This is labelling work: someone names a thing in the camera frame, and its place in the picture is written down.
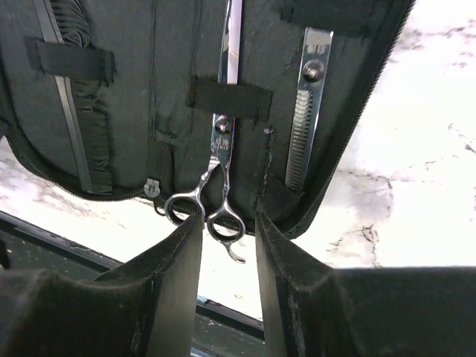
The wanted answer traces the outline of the black zip tool case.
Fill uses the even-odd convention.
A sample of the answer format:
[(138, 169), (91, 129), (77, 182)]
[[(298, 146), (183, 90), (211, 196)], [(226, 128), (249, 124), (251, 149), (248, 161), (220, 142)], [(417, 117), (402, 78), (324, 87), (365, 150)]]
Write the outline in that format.
[[(254, 232), (263, 212), (289, 238), (311, 225), (412, 1), (245, 1), (236, 85), (218, 84), (225, 1), (80, 1), (95, 47), (115, 58), (106, 104), (110, 194), (82, 190), (54, 76), (25, 40), (33, 3), (1, 3), (1, 125), (34, 175), (92, 201), (143, 196), (161, 208), (193, 189), (210, 157), (215, 109), (236, 120), (231, 206)], [(333, 32), (303, 190), (285, 184), (303, 37)]]

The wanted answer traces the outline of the black hair comb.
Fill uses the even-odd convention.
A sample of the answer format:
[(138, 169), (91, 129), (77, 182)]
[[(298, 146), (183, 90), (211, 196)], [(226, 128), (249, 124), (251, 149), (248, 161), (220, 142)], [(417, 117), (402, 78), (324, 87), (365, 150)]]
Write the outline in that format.
[(25, 40), (30, 65), (54, 76), (82, 190), (110, 194), (108, 113), (98, 92), (114, 81), (114, 54), (93, 45), (80, 1), (33, 6), (42, 36)]

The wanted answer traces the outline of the silver scissors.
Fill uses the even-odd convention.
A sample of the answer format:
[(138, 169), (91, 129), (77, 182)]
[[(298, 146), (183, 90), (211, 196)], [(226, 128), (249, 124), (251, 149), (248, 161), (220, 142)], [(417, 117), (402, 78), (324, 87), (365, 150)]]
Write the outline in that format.
[(306, 180), (332, 38), (332, 31), (307, 27), (304, 32), (285, 179), (286, 186), (295, 192), (303, 190)]
[[(221, 53), (219, 58), (218, 84), (236, 85), (239, 73), (239, 47), (241, 39), (242, 2), (228, 1), (225, 8), (225, 19), (222, 31)], [(237, 263), (244, 264), (241, 258), (231, 250), (231, 245), (240, 240), (245, 234), (245, 223), (229, 205), (228, 194), (230, 191), (230, 165), (234, 148), (235, 118), (225, 114), (221, 109), (213, 111), (212, 129), (210, 135), (210, 160), (207, 170), (201, 174), (194, 190), (186, 193), (173, 194), (164, 203), (166, 217), (179, 226), (183, 220), (176, 216), (173, 204), (180, 200), (192, 202), (202, 217), (202, 225), (209, 234), (220, 242), (229, 256)], [(206, 214), (202, 204), (201, 194), (212, 172), (220, 167), (223, 173), (222, 202), (220, 207), (211, 214)], [(238, 225), (237, 232), (227, 236), (218, 232), (214, 225), (217, 219), (230, 217)]]

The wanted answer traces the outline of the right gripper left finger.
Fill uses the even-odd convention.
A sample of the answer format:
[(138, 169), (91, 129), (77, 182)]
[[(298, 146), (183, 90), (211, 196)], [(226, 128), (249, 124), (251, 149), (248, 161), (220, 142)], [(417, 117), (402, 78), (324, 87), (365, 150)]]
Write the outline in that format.
[(202, 220), (93, 280), (1, 268), (3, 356), (188, 356)]

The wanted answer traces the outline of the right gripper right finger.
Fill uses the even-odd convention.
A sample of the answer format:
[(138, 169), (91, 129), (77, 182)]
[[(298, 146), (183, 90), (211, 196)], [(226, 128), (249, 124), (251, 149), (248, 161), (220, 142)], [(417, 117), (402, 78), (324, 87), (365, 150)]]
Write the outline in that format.
[(473, 356), (472, 267), (332, 268), (255, 220), (267, 356)]

